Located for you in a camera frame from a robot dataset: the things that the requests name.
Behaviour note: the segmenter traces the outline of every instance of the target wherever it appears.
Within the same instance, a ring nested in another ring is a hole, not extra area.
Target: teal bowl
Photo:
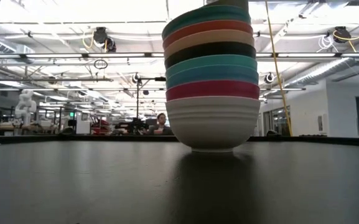
[[[184,70],[209,65],[239,65],[252,68],[255,71],[258,70],[256,60],[251,57],[244,55],[210,55],[186,60],[168,68],[166,78],[169,79],[171,76]]]
[[[251,18],[244,9],[235,6],[208,6],[186,12],[171,22],[169,22],[162,31],[162,39],[164,40],[173,32],[200,22],[215,20],[234,20],[251,23]]]
[[[186,83],[212,80],[242,81],[258,85],[258,72],[253,68],[238,65],[197,67],[171,76],[166,81],[166,87],[169,90]]]

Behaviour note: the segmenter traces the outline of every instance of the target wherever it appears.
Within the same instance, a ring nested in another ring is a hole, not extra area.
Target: red bowl
[[[183,37],[187,37],[188,35],[196,34],[199,32],[210,31],[210,30],[220,30],[220,29],[241,30],[249,34],[253,34],[254,32],[253,28],[249,24],[241,21],[201,22],[175,31],[173,34],[169,35],[163,41],[162,46],[164,49],[166,49],[170,44],[174,43],[176,40],[179,40]]]
[[[259,86],[233,80],[213,80],[186,83],[166,91],[167,101],[196,96],[239,96],[259,98]]]

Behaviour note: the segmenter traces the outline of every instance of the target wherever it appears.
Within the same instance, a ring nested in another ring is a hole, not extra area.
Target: cable
[[[265,0],[265,7],[266,7],[266,15],[268,16],[269,34],[271,35],[271,44],[272,44],[272,51],[273,51],[274,66],[276,68],[276,74],[277,74],[276,76],[277,76],[277,80],[279,82],[281,96],[283,98],[284,112],[286,114],[287,124],[289,125],[290,136],[292,137],[291,122],[290,122],[289,112],[287,110],[286,97],[284,96],[283,87],[281,85],[281,78],[280,78],[280,74],[279,74],[279,69],[277,68],[277,58],[276,58],[276,52],[274,50],[273,32],[272,32],[271,19],[269,17],[268,0]]]
[[[84,44],[84,46],[88,49],[90,49],[93,45],[93,34],[95,33],[95,31],[92,32],[92,40],[91,40],[91,45],[88,46],[86,43],[85,43],[85,32],[84,32],[84,35],[83,35],[83,38],[82,38],[82,43]]]
[[[339,36],[335,35],[336,32],[337,32],[336,30],[333,31],[333,36],[336,37],[336,38],[338,38],[338,39],[340,39],[340,40],[357,40],[357,39],[359,39],[359,36],[358,36],[358,37],[354,37],[354,38],[343,38],[343,37],[339,37]]]

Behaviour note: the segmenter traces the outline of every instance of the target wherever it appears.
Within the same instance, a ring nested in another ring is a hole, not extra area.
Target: white robot
[[[23,125],[28,126],[31,122],[31,113],[37,110],[37,103],[32,100],[33,91],[23,90],[19,95],[19,103],[15,108],[14,125],[20,125],[23,120]]]

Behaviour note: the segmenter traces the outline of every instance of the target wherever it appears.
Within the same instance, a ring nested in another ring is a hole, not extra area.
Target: white wall
[[[291,111],[292,135],[325,134],[329,128],[328,124],[324,124],[324,131],[319,131],[317,122],[319,115],[328,113],[325,80],[319,81],[318,85],[308,85],[306,88],[306,91],[290,91],[286,96]],[[278,108],[283,108],[282,100],[268,100],[267,104],[261,105],[260,112]]]
[[[359,83],[327,82],[330,137],[359,138],[358,96]]]

